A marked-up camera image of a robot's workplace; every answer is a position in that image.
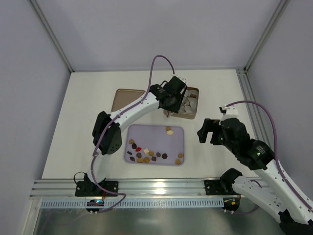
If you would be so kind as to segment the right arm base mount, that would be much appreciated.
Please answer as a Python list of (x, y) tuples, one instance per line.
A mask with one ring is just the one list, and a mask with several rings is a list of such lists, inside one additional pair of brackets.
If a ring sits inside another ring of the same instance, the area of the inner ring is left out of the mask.
[(233, 189), (227, 188), (227, 186), (223, 186), (220, 179), (213, 180), (205, 180), (204, 181), (204, 189), (206, 195), (209, 196), (217, 196), (217, 195), (239, 195)]

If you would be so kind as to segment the white oval swirl chocolate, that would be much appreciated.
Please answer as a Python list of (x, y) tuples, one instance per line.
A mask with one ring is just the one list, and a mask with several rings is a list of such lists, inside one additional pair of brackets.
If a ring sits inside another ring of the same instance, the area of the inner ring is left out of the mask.
[(168, 130), (166, 133), (167, 135), (172, 135), (174, 132), (172, 130)]

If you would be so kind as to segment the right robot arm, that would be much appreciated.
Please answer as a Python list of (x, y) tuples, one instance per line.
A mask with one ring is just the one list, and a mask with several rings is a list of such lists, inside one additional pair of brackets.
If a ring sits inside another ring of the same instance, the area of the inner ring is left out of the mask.
[(252, 139), (246, 127), (236, 118), (226, 120), (206, 118), (197, 132), (200, 143), (227, 148), (244, 166), (254, 171), (273, 191), (270, 194), (231, 168), (219, 179), (218, 187), (227, 194), (241, 194), (270, 214), (287, 235), (311, 235), (313, 212), (296, 197), (288, 186), (287, 174), (276, 163), (274, 152), (262, 141)]

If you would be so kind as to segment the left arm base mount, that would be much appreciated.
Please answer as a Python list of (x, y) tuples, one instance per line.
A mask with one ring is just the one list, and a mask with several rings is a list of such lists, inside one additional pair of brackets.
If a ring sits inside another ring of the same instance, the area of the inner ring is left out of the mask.
[[(102, 181), (99, 183), (99, 185), (108, 191), (118, 193), (118, 186), (119, 186), (118, 181)], [(93, 182), (79, 181), (76, 185), (75, 196), (76, 197), (100, 197), (100, 196), (116, 197), (117, 195), (104, 192)]]

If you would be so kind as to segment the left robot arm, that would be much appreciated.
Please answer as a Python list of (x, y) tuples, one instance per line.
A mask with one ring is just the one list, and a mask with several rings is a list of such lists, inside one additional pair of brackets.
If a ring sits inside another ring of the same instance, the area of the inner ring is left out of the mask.
[(95, 149), (92, 153), (89, 180), (100, 190), (118, 195), (104, 189), (96, 179), (94, 163), (97, 156), (115, 153), (122, 145), (122, 132), (146, 114), (157, 109), (178, 113), (186, 90), (186, 79), (173, 75), (170, 81), (149, 86), (144, 95), (129, 105), (109, 114), (100, 112), (92, 131)]

